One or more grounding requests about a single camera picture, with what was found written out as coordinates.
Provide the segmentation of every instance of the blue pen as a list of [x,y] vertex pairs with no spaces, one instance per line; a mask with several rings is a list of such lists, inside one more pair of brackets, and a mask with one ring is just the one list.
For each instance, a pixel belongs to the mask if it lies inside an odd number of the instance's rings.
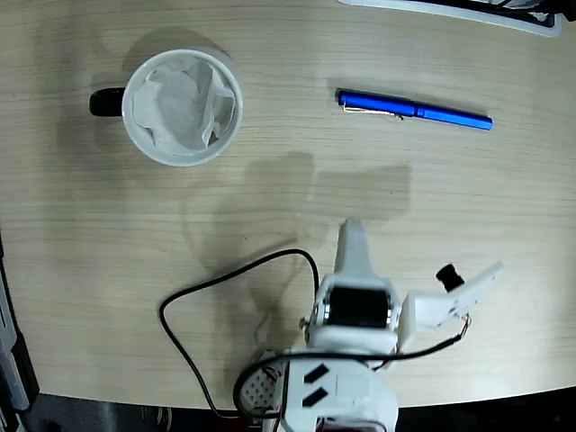
[[493,126],[492,119],[485,115],[457,111],[427,103],[418,103],[409,99],[400,99],[383,94],[338,90],[337,100],[338,104],[342,106],[347,113],[390,114],[402,120],[404,117],[418,117],[420,119],[434,120],[437,122],[460,124],[484,131],[491,131]]

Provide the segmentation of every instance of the wood grain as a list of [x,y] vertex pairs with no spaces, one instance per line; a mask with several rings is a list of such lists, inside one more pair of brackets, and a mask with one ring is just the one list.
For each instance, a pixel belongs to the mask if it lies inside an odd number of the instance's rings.
[[[401,295],[440,290],[446,262],[464,277],[506,265],[462,344],[391,374],[402,406],[576,384],[576,26],[546,39],[335,0],[14,0],[0,23],[4,263],[44,392],[205,406],[158,303],[288,245],[328,273],[347,216]],[[196,45],[244,78],[245,120],[221,157],[161,166],[120,121],[90,116],[94,90]],[[473,108],[496,127],[343,114],[339,86]],[[310,306],[308,269],[288,258],[168,315],[229,408],[242,365],[301,343]]]

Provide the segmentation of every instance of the mug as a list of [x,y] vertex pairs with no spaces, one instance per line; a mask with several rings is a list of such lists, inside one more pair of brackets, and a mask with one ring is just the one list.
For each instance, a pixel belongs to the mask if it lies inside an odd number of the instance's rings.
[[[206,148],[189,155],[167,153],[154,145],[150,132],[138,125],[133,115],[133,96],[142,87],[148,74],[172,59],[202,59],[219,70],[228,80],[236,96],[236,107],[228,128]],[[244,98],[239,71],[230,57],[213,48],[171,49],[142,63],[128,80],[126,87],[105,88],[90,96],[90,113],[98,117],[122,117],[124,128],[134,145],[146,156],[171,167],[193,167],[216,158],[238,134],[244,112]]]

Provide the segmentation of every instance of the mug handle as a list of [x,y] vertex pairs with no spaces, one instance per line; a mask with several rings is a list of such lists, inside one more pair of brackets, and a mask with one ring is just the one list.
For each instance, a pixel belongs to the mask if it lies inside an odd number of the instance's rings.
[[90,113],[96,117],[122,116],[124,87],[110,87],[97,90],[90,95]]

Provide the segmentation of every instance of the black cable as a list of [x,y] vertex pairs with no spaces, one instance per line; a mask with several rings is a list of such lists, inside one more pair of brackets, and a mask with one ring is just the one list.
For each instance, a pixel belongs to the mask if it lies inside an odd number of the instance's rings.
[[431,346],[430,348],[422,349],[420,351],[414,351],[412,353],[399,353],[390,355],[383,355],[383,354],[359,355],[359,354],[324,353],[324,352],[311,353],[310,351],[307,351],[303,353],[287,353],[287,354],[275,355],[273,357],[268,357],[265,358],[264,360],[260,360],[253,364],[250,364],[240,373],[238,379],[236,380],[236,383],[234,384],[234,390],[232,392],[232,399],[234,400],[234,406],[238,411],[240,411],[242,414],[244,414],[244,416],[248,417],[249,419],[278,419],[280,417],[280,412],[268,412],[265,414],[261,414],[246,409],[242,404],[241,393],[242,393],[242,387],[253,373],[257,372],[258,370],[260,370],[265,366],[269,366],[281,360],[296,360],[303,358],[305,359],[317,358],[321,360],[356,360],[359,362],[369,362],[376,360],[380,361],[410,360],[412,358],[428,356],[444,348],[448,348],[451,345],[458,342],[459,340],[461,340],[463,336],[464,331],[457,334],[454,337],[450,337],[449,339],[440,342],[437,345]]
[[244,274],[245,272],[248,272],[248,271],[252,270],[253,268],[261,266],[262,264],[265,264],[269,261],[272,261],[272,260],[277,259],[279,257],[286,257],[289,255],[300,255],[300,256],[304,257],[306,259],[306,261],[308,261],[308,263],[310,264],[310,268],[312,270],[312,277],[314,280],[313,281],[314,282],[314,292],[316,292],[318,290],[318,288],[320,287],[320,275],[318,273],[318,267],[316,266],[316,263],[314,262],[314,259],[312,258],[312,256],[308,252],[306,252],[305,250],[285,249],[285,250],[280,250],[278,252],[274,252],[273,254],[264,256],[260,259],[257,259],[256,261],[254,261],[251,264],[245,265],[245,266],[239,268],[238,270],[234,270],[231,273],[216,277],[216,278],[214,278],[208,282],[200,283],[198,285],[191,286],[189,288],[185,288],[181,291],[175,292],[174,294],[168,296],[164,301],[162,301],[162,303],[160,304],[160,307],[158,308],[158,316],[160,318],[160,324],[162,324],[162,328],[164,329],[164,331],[166,332],[166,334],[168,335],[168,337],[170,338],[172,343],[175,345],[176,349],[180,352],[180,354],[182,355],[184,360],[188,363],[188,365],[192,369],[192,372],[194,372],[194,375],[196,375],[196,379],[198,380],[198,383],[200,384],[200,387],[202,388],[202,393],[204,393],[204,398],[206,399],[208,406],[214,412],[214,414],[216,414],[221,419],[237,419],[238,417],[226,416],[226,415],[222,414],[219,409],[216,408],[216,405],[214,405],[214,402],[212,400],[212,396],[210,395],[210,391],[208,390],[208,386],[206,385],[206,381],[203,379],[202,374],[200,373],[200,370],[198,369],[198,367],[196,366],[196,364],[194,363],[192,358],[188,355],[185,348],[180,343],[180,341],[178,340],[178,338],[176,337],[176,335],[174,334],[174,332],[172,331],[172,329],[170,328],[170,326],[167,323],[166,307],[171,302],[178,300],[179,298],[184,297],[185,295],[188,295],[191,293],[196,293],[197,291],[203,290],[204,288],[209,288],[209,287],[214,286],[216,284],[221,284],[222,282],[226,282],[226,281],[228,281],[228,280],[230,280],[236,276],[240,276],[240,275]]
[[[210,395],[210,391],[208,390],[208,386],[206,385],[206,381],[202,377],[202,373],[200,372],[200,370],[198,369],[198,367],[196,366],[196,364],[194,363],[192,358],[188,355],[184,346],[180,343],[180,341],[178,340],[178,338],[176,337],[176,335],[174,334],[174,332],[172,331],[172,329],[170,328],[170,326],[167,323],[166,308],[170,303],[174,302],[175,300],[177,300],[181,297],[184,297],[185,295],[188,295],[191,293],[196,293],[200,290],[203,290],[204,288],[209,288],[209,287],[214,286],[216,284],[221,284],[221,283],[226,282],[226,281],[228,281],[228,280],[230,280],[236,276],[243,275],[244,273],[252,270],[253,268],[261,266],[262,264],[265,264],[269,261],[272,261],[272,260],[277,259],[279,257],[286,257],[289,255],[300,255],[308,261],[308,263],[310,264],[310,268],[312,270],[314,292],[316,293],[318,291],[318,289],[320,288],[320,275],[318,272],[318,267],[316,266],[314,259],[312,258],[312,256],[308,252],[306,252],[305,250],[302,250],[302,249],[294,248],[294,249],[285,249],[285,250],[280,250],[278,252],[274,252],[273,254],[264,256],[264,257],[262,257],[256,261],[254,261],[251,264],[245,265],[245,266],[243,266],[237,270],[234,270],[231,273],[224,274],[222,276],[211,279],[208,282],[200,283],[198,285],[194,285],[194,286],[191,286],[189,288],[185,288],[179,292],[175,292],[174,294],[168,296],[164,301],[162,301],[162,303],[160,304],[160,307],[158,308],[158,316],[160,318],[160,323],[162,325],[162,328],[164,329],[164,331],[166,332],[166,334],[168,335],[168,337],[170,338],[172,343],[175,345],[178,352],[180,352],[180,354],[182,355],[184,360],[188,363],[188,365],[192,369],[192,372],[194,373],[194,375],[196,376],[196,379],[198,380],[198,383],[200,384],[200,387],[202,389],[202,393],[204,394],[204,398],[206,399],[208,406],[214,412],[214,414],[221,419],[237,419],[238,417],[226,416],[226,415],[222,414],[221,411],[219,409],[217,409],[216,406],[214,405],[214,402],[212,400],[212,396]],[[454,337],[451,337],[451,338],[449,338],[443,342],[440,342],[439,344],[434,345],[430,348],[423,349],[420,351],[415,351],[412,353],[399,353],[399,354],[392,354],[392,355],[359,355],[359,354],[346,354],[346,353],[302,352],[302,353],[286,353],[286,354],[280,354],[280,355],[268,357],[264,360],[260,360],[258,362],[253,363],[253,364],[250,364],[240,373],[240,375],[238,376],[238,379],[236,380],[236,383],[234,384],[232,399],[234,400],[234,405],[236,406],[236,409],[240,413],[242,413],[244,416],[248,417],[249,419],[279,419],[280,418],[279,412],[272,412],[272,413],[265,413],[265,414],[255,413],[255,412],[251,412],[250,410],[246,409],[244,407],[244,405],[242,404],[242,400],[241,400],[242,387],[244,386],[245,382],[250,378],[250,376],[253,373],[257,372],[258,370],[262,369],[263,367],[266,367],[268,365],[271,365],[271,364],[276,363],[276,362],[281,361],[281,360],[296,360],[296,359],[304,359],[304,358],[305,359],[317,358],[317,359],[324,359],[324,360],[356,360],[359,362],[384,361],[386,363],[388,363],[390,361],[394,361],[394,360],[410,360],[412,358],[428,356],[430,354],[433,354],[437,351],[440,351],[444,348],[450,347],[451,345],[455,344],[456,342],[458,342],[459,340],[462,339],[462,337],[465,334],[465,331],[468,329],[468,325],[469,324],[467,321],[467,325],[464,326],[463,331],[460,334],[458,334]]]

